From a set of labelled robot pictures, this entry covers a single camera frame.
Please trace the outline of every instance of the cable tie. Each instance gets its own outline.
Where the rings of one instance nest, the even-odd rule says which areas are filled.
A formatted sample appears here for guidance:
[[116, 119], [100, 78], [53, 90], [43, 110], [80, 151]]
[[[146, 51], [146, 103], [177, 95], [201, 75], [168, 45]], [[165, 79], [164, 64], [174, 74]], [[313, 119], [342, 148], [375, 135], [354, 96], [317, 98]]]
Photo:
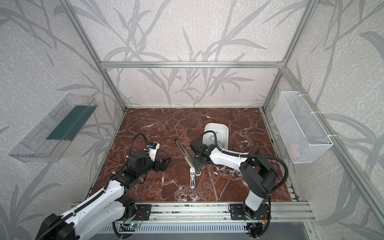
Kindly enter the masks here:
[[76, 209], [74, 209], [73, 211], [71, 211], [71, 213], [73, 214], [72, 217], [76, 215], [75, 210], [76, 210]]

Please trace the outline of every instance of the white wire basket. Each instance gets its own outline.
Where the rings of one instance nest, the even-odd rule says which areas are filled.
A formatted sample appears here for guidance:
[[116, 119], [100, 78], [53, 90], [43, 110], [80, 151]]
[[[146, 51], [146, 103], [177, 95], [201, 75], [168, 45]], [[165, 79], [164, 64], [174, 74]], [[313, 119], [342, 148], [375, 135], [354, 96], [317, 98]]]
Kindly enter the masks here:
[[333, 146], [315, 113], [297, 91], [281, 92], [272, 116], [293, 163], [314, 162]]

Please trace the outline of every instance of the white wall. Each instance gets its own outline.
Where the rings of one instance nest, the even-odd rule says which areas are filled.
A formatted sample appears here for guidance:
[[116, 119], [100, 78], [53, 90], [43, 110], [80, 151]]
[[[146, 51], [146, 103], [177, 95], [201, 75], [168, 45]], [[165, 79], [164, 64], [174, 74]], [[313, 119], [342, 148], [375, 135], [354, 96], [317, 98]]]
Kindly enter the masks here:
[[[288, 63], [299, 83], [384, 196], [383, 1], [320, 1]], [[332, 150], [292, 164], [266, 108], [301, 200], [310, 202], [326, 239], [384, 239], [384, 230]]]
[[[307, 0], [70, 2], [103, 61], [281, 61]], [[261, 106], [277, 72], [228, 71], [114, 69], [109, 74], [128, 106], [236, 107]]]
[[[34, 239], [45, 217], [84, 200], [122, 117], [66, 16], [54, 16], [57, 6], [0, 2], [1, 239]], [[68, 93], [95, 96], [98, 107], [60, 160], [8, 156]]]

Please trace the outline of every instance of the robotic arm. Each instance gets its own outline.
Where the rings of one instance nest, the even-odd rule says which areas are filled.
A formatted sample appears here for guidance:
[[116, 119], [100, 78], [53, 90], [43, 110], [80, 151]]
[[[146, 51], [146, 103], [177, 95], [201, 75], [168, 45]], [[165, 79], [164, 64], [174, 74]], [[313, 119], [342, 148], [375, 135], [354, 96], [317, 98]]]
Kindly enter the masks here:
[[124, 194], [148, 171], [165, 171], [170, 158], [156, 161], [159, 147], [158, 143], [150, 142], [145, 150], [127, 156], [129, 161], [108, 178], [104, 188], [62, 215], [51, 214], [45, 218], [36, 240], [88, 240], [117, 219], [135, 217], [135, 201]]
[[[247, 154], [222, 150], [217, 144], [214, 131], [204, 132], [203, 135], [208, 132], [215, 135], [215, 144], [210, 146], [203, 144], [200, 140], [202, 135], [199, 139], [192, 141], [190, 148], [194, 152], [193, 162], [197, 168], [205, 164], [220, 164], [240, 171], [250, 188], [243, 203], [244, 212], [249, 219], [255, 219], [261, 204], [270, 200], [269, 196], [272, 192], [281, 187], [288, 178], [288, 168], [282, 160], [273, 156], [257, 155], [257, 152]], [[138, 135], [143, 136], [147, 148], [130, 154], [133, 142]], [[55, 214], [48, 216], [41, 224], [36, 240], [89, 240], [111, 222], [120, 218], [131, 220], [135, 217], [137, 213], [135, 201], [124, 194], [138, 183], [139, 177], [148, 171], [165, 171], [170, 158], [162, 161], [155, 160], [159, 146], [154, 142], [147, 144], [143, 134], [135, 135], [129, 147], [129, 161], [126, 161], [108, 178], [104, 188], [60, 216]], [[278, 173], [266, 158], [275, 159], [284, 166], [284, 177], [276, 186], [273, 185], [278, 178]], [[259, 171], [256, 172], [254, 167], [260, 167]]]
[[[207, 146], [202, 143], [202, 136], [212, 132], [215, 136], [215, 144]], [[244, 213], [249, 219], [255, 219], [258, 216], [261, 204], [264, 204], [273, 191], [281, 187], [288, 178], [288, 168], [285, 163], [273, 156], [258, 155], [258, 152], [239, 153], [220, 149], [217, 144], [217, 137], [214, 131], [204, 132], [198, 139], [190, 144], [190, 148], [194, 152], [193, 161], [200, 168], [205, 164], [220, 164], [242, 173], [245, 182], [248, 184], [250, 191], [243, 203]], [[275, 159], [283, 164], [285, 174], [283, 180], [275, 187], [274, 184], [278, 178], [277, 170], [269, 163], [267, 158]]]

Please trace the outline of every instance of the clear plastic tray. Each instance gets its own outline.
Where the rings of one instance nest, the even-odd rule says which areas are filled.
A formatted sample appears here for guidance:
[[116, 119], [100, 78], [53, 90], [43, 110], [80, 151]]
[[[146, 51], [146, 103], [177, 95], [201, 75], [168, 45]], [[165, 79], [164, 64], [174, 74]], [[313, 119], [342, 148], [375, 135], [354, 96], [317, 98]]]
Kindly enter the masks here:
[[57, 162], [97, 107], [93, 100], [68, 94], [9, 155], [23, 162]]

